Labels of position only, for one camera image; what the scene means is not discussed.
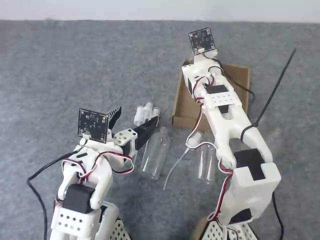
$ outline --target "cardboard box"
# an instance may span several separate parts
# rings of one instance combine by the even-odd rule
[[[186,60],[183,65],[190,64],[188,60]],[[223,69],[225,72],[230,75],[230,77],[240,85],[245,88],[250,88],[250,68],[247,66],[238,66],[233,64],[223,64]],[[238,94],[242,107],[245,112],[248,110],[248,101],[249,101],[249,93],[242,88],[235,85],[232,81],[230,81],[231,85],[234,87],[235,92]],[[178,79],[178,85],[175,94],[175,100],[173,105],[172,112],[172,125],[175,127],[183,127],[183,128],[193,128],[196,119],[199,115],[200,104],[196,103],[195,100],[190,96],[189,90],[185,85],[185,80],[182,75],[182,71],[180,71],[180,76]],[[198,130],[201,131],[210,131],[209,123],[203,115],[202,120],[200,121]]]

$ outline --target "black cable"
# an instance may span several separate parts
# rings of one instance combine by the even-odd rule
[[[279,85],[280,85],[280,83],[281,83],[281,81],[282,81],[285,73],[286,73],[286,70],[287,70],[287,68],[289,67],[290,62],[291,62],[292,58],[294,57],[294,55],[295,55],[295,53],[296,53],[296,50],[297,50],[296,48],[293,49],[293,51],[292,51],[292,53],[291,53],[288,61],[286,62],[284,68],[282,69],[282,72],[281,72],[281,74],[280,74],[280,77],[279,77],[278,81],[276,82],[276,84],[275,84],[275,86],[274,86],[274,88],[273,88],[273,90],[272,90],[272,93],[271,93],[270,96],[269,96],[269,99],[266,101],[266,103],[265,103],[265,105],[264,105],[264,107],[263,107],[260,115],[258,116],[257,120],[256,120],[252,125],[250,125],[250,126],[248,126],[248,127],[246,127],[245,129],[242,130],[241,137],[240,137],[240,140],[241,140],[241,141],[243,140],[243,137],[244,137],[244,135],[245,135],[245,132],[246,132],[248,129],[250,129],[250,128],[252,128],[252,127],[258,127],[259,121],[260,121],[261,118],[263,117],[263,115],[264,115],[264,113],[266,112],[266,110],[267,110],[267,108],[268,108],[268,106],[269,106],[272,98],[274,97],[274,95],[275,95],[275,93],[276,93],[276,91],[277,91],[277,89],[278,89],[278,87],[279,87]]]
[[[273,89],[273,91],[272,91],[272,93],[271,93],[268,101],[266,101],[266,103],[265,103],[265,105],[264,105],[264,107],[263,107],[263,109],[262,109],[259,117],[258,117],[257,120],[255,121],[255,123],[256,123],[257,126],[258,126],[259,121],[261,120],[262,116],[264,115],[265,111],[267,110],[267,107],[269,106],[272,98],[274,97],[274,95],[275,95],[275,93],[276,93],[276,91],[277,91],[277,89],[278,89],[278,87],[279,87],[279,85],[280,85],[280,83],[281,83],[281,81],[282,81],[285,73],[286,73],[286,70],[287,70],[287,68],[289,67],[290,62],[291,62],[292,58],[294,57],[294,55],[295,55],[295,53],[296,53],[296,50],[297,50],[296,48],[293,49],[293,51],[292,51],[292,53],[291,53],[288,61],[286,62],[285,66],[284,66],[284,68],[283,68],[283,70],[282,70],[282,72],[281,72],[281,75],[280,75],[278,81],[276,82],[276,84],[275,84],[275,86],[274,86],[274,89]]]
[[[283,222],[281,220],[281,217],[279,215],[279,212],[278,212],[275,192],[272,193],[272,203],[273,203],[273,208],[274,208],[274,211],[275,211],[276,218],[278,219],[278,222],[279,222],[280,227],[281,227],[281,234],[280,234],[279,240],[282,240],[284,238],[284,234],[285,234],[285,226],[284,226],[284,224],[283,224]]]
[[[40,173],[42,173],[44,170],[46,170],[47,168],[51,167],[52,165],[60,162],[63,159],[67,159],[69,157],[71,157],[74,154],[77,154],[87,143],[88,140],[85,141],[84,145],[82,145],[81,148],[79,148],[78,150],[75,150],[73,152],[69,152],[65,155],[62,155],[61,157],[57,158],[56,160],[53,160],[51,162],[49,162],[48,164],[44,165],[43,167],[41,167],[38,171],[36,171],[34,174],[32,174],[30,177],[28,177],[28,179],[26,180],[26,184],[28,184],[28,186],[31,188],[32,192],[36,195],[41,208],[42,208],[42,213],[43,213],[43,223],[44,223],[44,231],[43,231],[43,240],[47,240],[47,234],[48,234],[48,216],[47,216],[47,209],[46,206],[44,204],[44,201],[42,200],[39,192],[36,190],[36,188],[32,185],[31,180],[35,179]]]

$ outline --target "plastic bottle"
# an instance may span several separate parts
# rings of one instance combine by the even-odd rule
[[[211,132],[204,134],[201,142],[214,142],[214,135]],[[216,167],[218,164],[216,149],[211,145],[202,145],[199,149],[199,162],[197,166],[197,178],[206,183],[214,183],[216,179]]]
[[[278,157],[280,148],[282,147],[282,131],[280,128],[276,128],[271,131],[265,138],[265,143],[269,147],[273,161]]]
[[[142,175],[157,180],[165,164],[171,140],[168,129],[161,127],[160,131],[153,134],[143,154],[140,172]]]

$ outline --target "white robotic arm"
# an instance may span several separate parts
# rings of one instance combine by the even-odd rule
[[[223,183],[215,212],[208,217],[208,232],[203,234],[202,239],[220,239],[220,234],[218,238],[206,238],[212,237],[210,226],[220,226],[222,229],[232,226],[238,233],[242,234],[244,231],[240,239],[246,239],[245,230],[250,230],[247,223],[261,216],[270,203],[281,176],[273,163],[270,149],[256,124],[250,122],[239,97],[225,77],[222,65],[215,58],[218,53],[211,30],[205,28],[191,32],[189,38],[194,52],[194,63],[182,66],[181,70],[191,97],[201,103],[199,118],[192,133],[204,113],[215,138],[214,144],[209,144],[216,148],[219,168],[224,168],[223,172],[229,174]],[[294,53],[295,50],[261,116],[277,90]],[[249,149],[233,152],[229,144],[230,139],[240,139]]]
[[[75,148],[79,150],[77,154],[62,160],[63,181],[57,193],[50,240],[109,240],[120,234],[123,240],[130,239],[123,223],[117,220],[118,208],[104,199],[111,187],[113,172],[133,171],[132,157],[151,136],[158,117],[113,135],[115,121],[110,113],[79,110],[82,139]]]

